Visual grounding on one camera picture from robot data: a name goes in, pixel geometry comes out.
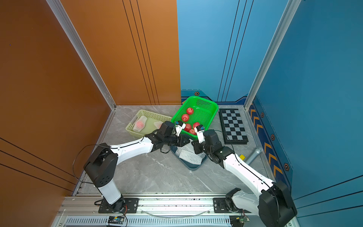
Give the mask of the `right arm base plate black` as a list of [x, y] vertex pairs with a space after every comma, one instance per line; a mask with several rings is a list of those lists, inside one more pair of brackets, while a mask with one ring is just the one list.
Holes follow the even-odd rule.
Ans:
[[238, 209], [232, 207], [232, 203], [228, 201], [225, 197], [216, 197], [212, 199], [214, 213], [241, 213], [250, 214], [248, 210]]

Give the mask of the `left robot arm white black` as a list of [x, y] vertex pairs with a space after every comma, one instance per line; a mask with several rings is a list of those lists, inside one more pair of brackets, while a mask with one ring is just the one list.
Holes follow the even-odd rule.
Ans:
[[181, 134], [185, 128], [186, 124], [181, 121], [166, 121], [159, 129], [136, 141], [120, 145], [97, 145], [84, 164], [84, 171], [103, 196], [101, 203], [111, 212], [124, 213], [126, 201], [113, 179], [117, 165], [133, 157], [161, 150], [165, 145], [183, 147], [189, 144], [189, 137]]

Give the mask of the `white foam net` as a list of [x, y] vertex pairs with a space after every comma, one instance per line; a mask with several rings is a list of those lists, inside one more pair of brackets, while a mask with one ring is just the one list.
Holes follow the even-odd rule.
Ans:
[[200, 165], [202, 163], [202, 160], [199, 156], [195, 156], [190, 152], [187, 152], [183, 150], [179, 156], [180, 159], [193, 164], [193, 165]]
[[205, 158], [205, 154], [204, 154], [204, 153], [195, 154], [194, 147], [193, 147], [193, 145], [192, 145], [191, 143], [189, 143], [189, 144], [187, 144], [187, 145], [185, 145], [185, 146], [183, 146], [183, 147], [178, 147], [178, 148], [177, 148], [177, 151], [175, 152], [175, 153], [176, 153], [176, 155], [179, 157], [179, 156], [180, 156], [180, 154], [181, 154], [181, 152], [182, 152], [183, 150], [185, 150], [185, 151], [187, 151], [187, 152], [190, 152], [190, 153], [192, 153], [192, 154], [193, 154], [193, 155], [195, 155], [195, 156], [199, 156], [201, 159]]

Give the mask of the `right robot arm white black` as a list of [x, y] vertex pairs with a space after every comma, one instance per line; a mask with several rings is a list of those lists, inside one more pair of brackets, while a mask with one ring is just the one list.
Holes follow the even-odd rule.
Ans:
[[242, 161], [229, 147], [223, 146], [214, 130], [196, 129], [198, 139], [192, 142], [196, 154], [205, 153], [209, 159], [234, 174], [251, 194], [235, 188], [226, 194], [229, 212], [249, 211], [258, 215], [266, 227], [283, 227], [297, 215], [288, 186], [263, 176]]

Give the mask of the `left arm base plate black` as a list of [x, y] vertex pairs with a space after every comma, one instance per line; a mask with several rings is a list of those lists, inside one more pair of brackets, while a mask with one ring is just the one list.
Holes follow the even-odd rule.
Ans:
[[121, 197], [114, 204], [109, 204], [105, 198], [98, 200], [94, 205], [99, 206], [98, 213], [137, 213], [139, 198], [124, 198]]

